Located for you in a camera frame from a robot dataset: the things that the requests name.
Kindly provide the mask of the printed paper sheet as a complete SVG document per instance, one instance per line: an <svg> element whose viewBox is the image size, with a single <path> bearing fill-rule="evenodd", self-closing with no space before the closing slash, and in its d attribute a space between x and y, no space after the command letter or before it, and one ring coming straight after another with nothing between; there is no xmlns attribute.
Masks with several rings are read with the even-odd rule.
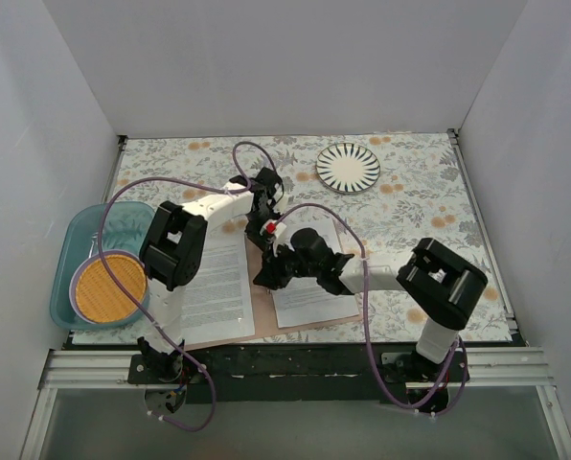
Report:
<svg viewBox="0 0 571 460"><path fill-rule="evenodd" d="M303 228L314 229L333 252L341 251L332 218L311 220L286 226L286 245L293 234ZM293 278L286 287L272 291L277 325L280 329L303 327L335 320L350 320L359 316L353 296L333 295L320 287L314 278Z"/></svg>
<svg viewBox="0 0 571 460"><path fill-rule="evenodd" d="M255 334L242 234L206 241L200 269L186 286L181 326L190 348Z"/></svg>

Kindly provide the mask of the pink file folder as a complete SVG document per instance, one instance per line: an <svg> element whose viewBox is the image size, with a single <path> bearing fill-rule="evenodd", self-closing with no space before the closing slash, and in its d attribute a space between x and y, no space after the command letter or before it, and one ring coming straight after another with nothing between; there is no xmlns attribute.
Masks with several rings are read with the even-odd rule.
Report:
<svg viewBox="0 0 571 460"><path fill-rule="evenodd" d="M219 231L216 234L214 234L209 240L217 238L225 238L227 236L236 235L236 234L243 235L240 229L235 229L231 234L226 234L222 231ZM230 340L230 341L201 344L193 346L192 348L186 345L186 348L188 350L235 343L239 341L265 339L280 334L296 334L298 332L305 332L307 330L318 329L322 327L331 327L339 324L355 322L361 319L361 313L359 312L358 317L351 318L350 320L335 320L335 321L328 321L324 323L308 325L306 327L303 326L303 327L280 329L277 325L277 317L272 298L272 291L264 287L255 286L253 284L253 278L260 270L262 253L257 248L248 244L246 238L244 238L244 241L246 248L247 265L248 265L248 279L251 291L251 302L253 307L253 317L255 322L255 334L251 337L240 338L237 340Z"/></svg>

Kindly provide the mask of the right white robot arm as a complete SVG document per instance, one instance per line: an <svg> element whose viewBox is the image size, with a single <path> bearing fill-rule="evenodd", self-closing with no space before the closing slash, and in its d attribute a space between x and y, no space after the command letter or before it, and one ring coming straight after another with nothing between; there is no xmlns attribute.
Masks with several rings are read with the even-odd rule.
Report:
<svg viewBox="0 0 571 460"><path fill-rule="evenodd" d="M296 231L287 244L270 244L253 283L278 290L294 278L312 278L333 295L364 290L407 292L427 315L412 367L420 379L428 381L445 372L449 349L488 284L479 268L432 238L421 239L411 258L397 267L381 254L362 258L336 252L311 228Z"/></svg>

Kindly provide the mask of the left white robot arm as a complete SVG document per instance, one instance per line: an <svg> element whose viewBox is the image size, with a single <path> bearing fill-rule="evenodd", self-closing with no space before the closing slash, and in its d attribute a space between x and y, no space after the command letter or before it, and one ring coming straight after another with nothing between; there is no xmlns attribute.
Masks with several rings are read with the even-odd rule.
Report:
<svg viewBox="0 0 571 460"><path fill-rule="evenodd" d="M231 178L218 194L159 205L139 253L152 328L137 340L159 381L181 376L185 334L195 345L255 335L246 246L272 246L266 226L283 201L282 178L263 168Z"/></svg>

